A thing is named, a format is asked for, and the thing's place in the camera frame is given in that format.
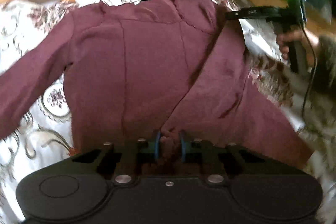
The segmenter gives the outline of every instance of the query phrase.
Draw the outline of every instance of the long-sleeve shirt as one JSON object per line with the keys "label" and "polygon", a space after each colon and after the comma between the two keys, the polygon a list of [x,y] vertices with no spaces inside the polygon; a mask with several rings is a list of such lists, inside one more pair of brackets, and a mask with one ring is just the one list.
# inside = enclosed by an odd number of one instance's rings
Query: long-sleeve shirt
{"label": "long-sleeve shirt", "polygon": [[238,21],[211,0],[74,10],[0,77],[0,138],[64,72],[75,148],[179,130],[302,167],[312,151],[249,78]]}

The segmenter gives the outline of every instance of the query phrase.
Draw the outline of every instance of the person's arm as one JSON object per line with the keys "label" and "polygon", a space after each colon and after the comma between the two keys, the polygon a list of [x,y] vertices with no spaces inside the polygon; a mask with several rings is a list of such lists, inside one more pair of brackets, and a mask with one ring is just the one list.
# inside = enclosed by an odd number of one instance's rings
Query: person's arm
{"label": "person's arm", "polygon": [[74,31],[66,15],[47,37],[0,76],[0,140],[9,136],[37,98],[69,64],[68,52]]}
{"label": "person's arm", "polygon": [[[314,79],[314,88],[319,91],[326,91],[328,88],[336,90],[336,38],[322,35],[317,37],[306,30],[307,36],[315,50],[318,63]],[[283,58],[288,58],[289,48],[286,43],[301,41],[306,50],[307,64],[314,66],[314,56],[311,47],[302,30],[294,30],[277,36],[277,43]]]}

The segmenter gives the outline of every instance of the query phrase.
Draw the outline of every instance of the wire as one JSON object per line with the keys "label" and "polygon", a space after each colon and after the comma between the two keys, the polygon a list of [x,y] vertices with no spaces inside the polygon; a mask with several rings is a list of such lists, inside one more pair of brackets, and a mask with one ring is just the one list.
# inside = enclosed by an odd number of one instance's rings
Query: wire
{"label": "wire", "polygon": [[314,47],[313,47],[313,45],[312,45],[311,41],[309,40],[308,35],[306,33],[304,24],[301,23],[300,27],[303,31],[303,34],[304,34],[305,38],[308,41],[308,44],[309,44],[309,46],[310,46],[310,48],[313,52],[313,56],[314,56],[314,66],[312,68],[312,72],[310,73],[309,84],[308,84],[308,87],[307,87],[307,90],[306,90],[306,94],[304,95],[304,100],[303,100],[302,109],[301,109],[301,116],[302,116],[304,122],[306,122],[305,121],[305,106],[306,106],[306,102],[307,102],[308,96],[310,94],[310,91],[311,91],[311,88],[312,88],[313,82],[314,82],[314,77],[315,77],[315,72],[316,72],[316,67],[317,67],[317,57],[316,57],[316,52],[314,50]]}

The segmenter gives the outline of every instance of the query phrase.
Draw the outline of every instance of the screw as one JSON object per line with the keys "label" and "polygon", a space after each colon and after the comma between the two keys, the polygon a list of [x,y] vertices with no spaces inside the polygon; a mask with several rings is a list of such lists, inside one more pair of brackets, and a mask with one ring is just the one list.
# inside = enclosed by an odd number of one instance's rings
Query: screw
{"label": "screw", "polygon": [[208,176],[208,181],[211,183],[221,183],[224,180],[224,177],[221,175],[210,175]]}
{"label": "screw", "polygon": [[132,180],[129,175],[119,175],[115,178],[115,181],[118,183],[129,183]]}

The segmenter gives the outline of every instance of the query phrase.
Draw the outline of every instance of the floral bedspread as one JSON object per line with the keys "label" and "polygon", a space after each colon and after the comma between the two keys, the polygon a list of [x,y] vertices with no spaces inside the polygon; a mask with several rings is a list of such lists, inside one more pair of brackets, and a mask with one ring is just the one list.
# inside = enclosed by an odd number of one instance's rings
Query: floral bedspread
{"label": "floral bedspread", "polygon": [[[98,0],[106,5],[138,4],[145,0]],[[231,10],[240,7],[234,0],[212,0]],[[48,32],[72,9],[76,3],[61,2],[44,7],[22,0],[0,6],[0,74],[26,52],[35,48]],[[245,41],[251,53],[251,80],[269,100],[290,108],[293,105],[289,78],[284,75],[285,65],[275,44],[275,35],[266,22],[241,20]],[[321,142],[320,136],[311,140],[314,133],[307,129],[300,135],[312,143]],[[19,127],[7,139],[0,141],[0,224],[14,224],[24,220],[16,202],[17,184],[26,175],[67,158],[74,153],[71,136],[71,113],[63,93],[63,76],[55,81],[31,106]],[[333,180],[326,161],[325,145],[316,148],[307,172],[317,177],[325,192],[325,201],[319,212],[321,222],[330,221],[333,215]]]}

